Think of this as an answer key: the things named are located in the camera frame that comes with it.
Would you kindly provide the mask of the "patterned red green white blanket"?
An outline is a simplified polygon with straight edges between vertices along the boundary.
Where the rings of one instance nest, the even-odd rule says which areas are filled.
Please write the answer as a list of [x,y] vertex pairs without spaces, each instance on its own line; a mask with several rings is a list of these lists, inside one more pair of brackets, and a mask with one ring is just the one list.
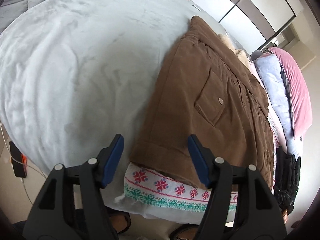
[[204,212],[210,194],[210,190],[194,188],[133,163],[124,176],[124,195],[155,207]]

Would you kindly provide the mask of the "grey plush bedspread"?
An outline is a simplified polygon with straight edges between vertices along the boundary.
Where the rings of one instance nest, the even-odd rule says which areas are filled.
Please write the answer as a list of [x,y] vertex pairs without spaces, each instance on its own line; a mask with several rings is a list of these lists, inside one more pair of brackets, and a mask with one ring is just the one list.
[[124,195],[132,145],[166,53],[200,16],[190,0],[45,0],[1,33],[1,121],[18,149],[44,173],[76,166],[125,140],[107,206],[176,223],[203,212],[155,207]]

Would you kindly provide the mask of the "pink velvet garment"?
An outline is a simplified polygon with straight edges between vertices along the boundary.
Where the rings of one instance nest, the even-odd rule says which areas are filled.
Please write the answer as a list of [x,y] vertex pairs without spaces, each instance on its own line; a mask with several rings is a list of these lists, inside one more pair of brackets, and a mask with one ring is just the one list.
[[278,58],[286,80],[293,114],[294,137],[302,137],[312,125],[312,107],[309,90],[295,59],[285,50],[271,47],[269,51]]

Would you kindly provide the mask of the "white sliding door wardrobe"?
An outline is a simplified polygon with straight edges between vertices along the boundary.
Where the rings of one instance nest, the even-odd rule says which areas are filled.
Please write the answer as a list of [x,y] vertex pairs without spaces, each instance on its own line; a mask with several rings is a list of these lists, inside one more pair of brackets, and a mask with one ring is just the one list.
[[192,0],[244,50],[264,48],[303,10],[300,0]]

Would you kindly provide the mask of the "brown coat with fur collar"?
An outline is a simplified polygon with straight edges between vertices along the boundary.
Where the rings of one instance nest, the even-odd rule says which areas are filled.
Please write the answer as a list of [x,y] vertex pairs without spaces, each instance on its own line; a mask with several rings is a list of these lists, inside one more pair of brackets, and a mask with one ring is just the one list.
[[130,161],[203,188],[187,139],[273,184],[273,133],[259,81],[198,16],[165,56]]

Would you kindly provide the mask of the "black device on floor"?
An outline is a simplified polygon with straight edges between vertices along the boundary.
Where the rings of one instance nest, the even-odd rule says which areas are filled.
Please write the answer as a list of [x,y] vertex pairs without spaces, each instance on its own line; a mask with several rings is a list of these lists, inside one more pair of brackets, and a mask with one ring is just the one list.
[[14,171],[14,175],[17,178],[26,178],[27,177],[27,158],[22,154],[22,152],[17,148],[17,146],[10,141],[9,150],[11,154],[11,163]]

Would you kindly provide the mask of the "light blue fleece garment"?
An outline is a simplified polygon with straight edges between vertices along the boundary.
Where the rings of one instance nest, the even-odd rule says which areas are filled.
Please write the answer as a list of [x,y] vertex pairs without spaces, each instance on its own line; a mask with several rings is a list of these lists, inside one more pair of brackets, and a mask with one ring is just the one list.
[[283,67],[273,53],[263,53],[257,50],[252,53],[251,59],[282,126],[287,153],[298,157],[298,147],[293,132],[291,101]]

